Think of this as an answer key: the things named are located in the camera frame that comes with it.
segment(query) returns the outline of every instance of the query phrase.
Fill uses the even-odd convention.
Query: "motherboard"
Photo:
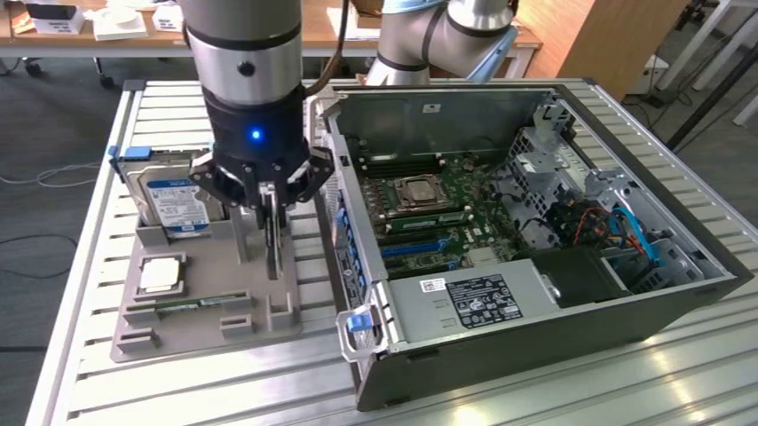
[[[510,261],[527,247],[490,162],[475,154],[361,161],[363,200],[389,280]]]

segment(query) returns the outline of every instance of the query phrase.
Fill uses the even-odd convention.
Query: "blue cable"
[[[652,248],[652,246],[647,242],[647,238],[644,237],[644,233],[642,232],[642,226],[639,225],[639,222],[636,221],[635,215],[631,213],[631,211],[628,211],[628,209],[626,207],[615,207],[614,211],[618,211],[619,213],[622,213],[626,216],[626,218],[628,219],[628,223],[631,224],[631,228],[635,231],[636,239],[639,240],[639,245],[642,246],[642,249],[644,250],[647,257],[650,258],[650,260],[656,260],[658,259],[658,253],[655,252],[655,249]]]

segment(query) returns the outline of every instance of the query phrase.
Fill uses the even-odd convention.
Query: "hard drive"
[[[187,177],[192,159],[205,152],[132,147],[119,159],[141,226],[161,226],[169,239],[208,235],[209,223],[227,218],[220,201]]]

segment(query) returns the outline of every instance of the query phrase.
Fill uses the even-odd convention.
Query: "blue latch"
[[[148,146],[129,146],[123,153],[127,162],[145,162],[151,159],[152,149]]]
[[[357,315],[352,315],[347,319],[347,331],[355,333],[356,331],[369,330],[373,327],[373,322],[371,320],[369,313],[360,313]]]

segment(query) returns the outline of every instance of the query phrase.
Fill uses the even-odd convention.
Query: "hard drive label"
[[[208,227],[205,205],[195,198],[200,187],[189,179],[153,180],[147,187],[163,227],[179,233]]]

